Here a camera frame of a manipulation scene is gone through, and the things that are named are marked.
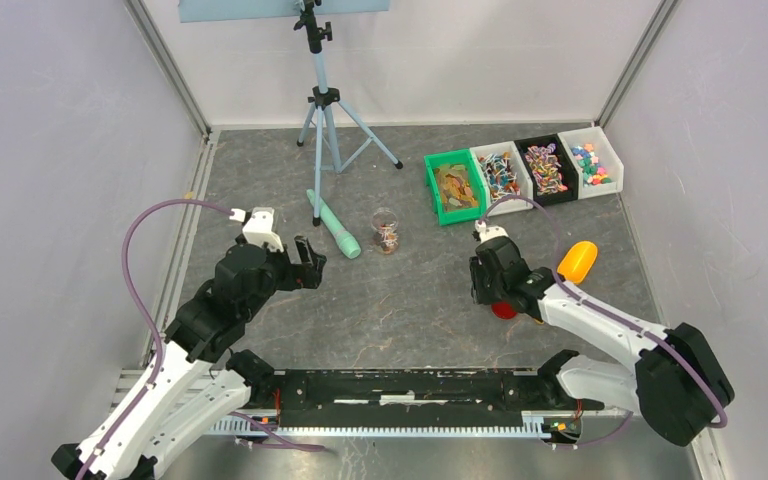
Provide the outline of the yellow plastic scoop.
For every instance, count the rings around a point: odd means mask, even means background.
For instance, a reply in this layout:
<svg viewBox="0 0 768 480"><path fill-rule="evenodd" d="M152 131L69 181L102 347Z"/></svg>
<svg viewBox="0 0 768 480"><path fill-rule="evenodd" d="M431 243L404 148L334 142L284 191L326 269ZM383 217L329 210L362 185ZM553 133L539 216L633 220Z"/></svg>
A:
<svg viewBox="0 0 768 480"><path fill-rule="evenodd" d="M590 273L599 254L598 246L591 241L575 243L557 266L557 272L576 285L581 284Z"/></svg>

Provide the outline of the red jar lid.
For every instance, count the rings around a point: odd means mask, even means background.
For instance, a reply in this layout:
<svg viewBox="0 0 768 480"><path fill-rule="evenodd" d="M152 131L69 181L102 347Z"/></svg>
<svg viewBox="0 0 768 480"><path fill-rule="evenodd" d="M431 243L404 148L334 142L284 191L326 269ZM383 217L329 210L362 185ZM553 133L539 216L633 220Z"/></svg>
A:
<svg viewBox="0 0 768 480"><path fill-rule="evenodd" d="M493 314L502 320L511 320L518 315L518 312L506 302L496 302L491 305Z"/></svg>

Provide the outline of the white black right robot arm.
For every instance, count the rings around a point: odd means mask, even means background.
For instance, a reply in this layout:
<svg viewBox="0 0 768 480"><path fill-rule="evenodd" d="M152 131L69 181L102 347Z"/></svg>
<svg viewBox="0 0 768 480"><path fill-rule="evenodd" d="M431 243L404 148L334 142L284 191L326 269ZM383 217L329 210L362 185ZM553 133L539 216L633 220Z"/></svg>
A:
<svg viewBox="0 0 768 480"><path fill-rule="evenodd" d="M588 295L560 273L530 268L506 234L476 233L469 260L472 297L567 331L611 357L575 351L547 363L537 382L540 400L562 408L596 400L641 416L661 438L688 445L704 429L727 425L735 390L704 334L681 323L652 323Z"/></svg>

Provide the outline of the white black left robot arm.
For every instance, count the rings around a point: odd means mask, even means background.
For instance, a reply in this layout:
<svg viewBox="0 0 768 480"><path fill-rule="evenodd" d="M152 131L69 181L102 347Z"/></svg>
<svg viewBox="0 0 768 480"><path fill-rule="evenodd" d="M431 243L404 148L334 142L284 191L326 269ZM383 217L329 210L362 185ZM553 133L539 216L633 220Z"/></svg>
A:
<svg viewBox="0 0 768 480"><path fill-rule="evenodd" d="M125 399L80 443L52 456L67 479L158 479L218 420L247 404L266 405L274 381L253 354L233 355L228 367L188 402L196 380L245 334L246 325L278 291L316 289L326 256L295 239L301 261L266 244L238 242L216 264L191 300L177 311L156 355Z"/></svg>

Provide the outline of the clear plastic jar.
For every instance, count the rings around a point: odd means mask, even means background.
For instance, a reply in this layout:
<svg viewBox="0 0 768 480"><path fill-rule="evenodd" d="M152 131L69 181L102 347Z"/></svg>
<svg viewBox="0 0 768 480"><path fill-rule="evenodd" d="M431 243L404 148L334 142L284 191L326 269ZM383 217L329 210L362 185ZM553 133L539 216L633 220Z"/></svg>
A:
<svg viewBox="0 0 768 480"><path fill-rule="evenodd" d="M378 208L372 215L373 245L382 254L392 254L398 248L398 217L388 208Z"/></svg>

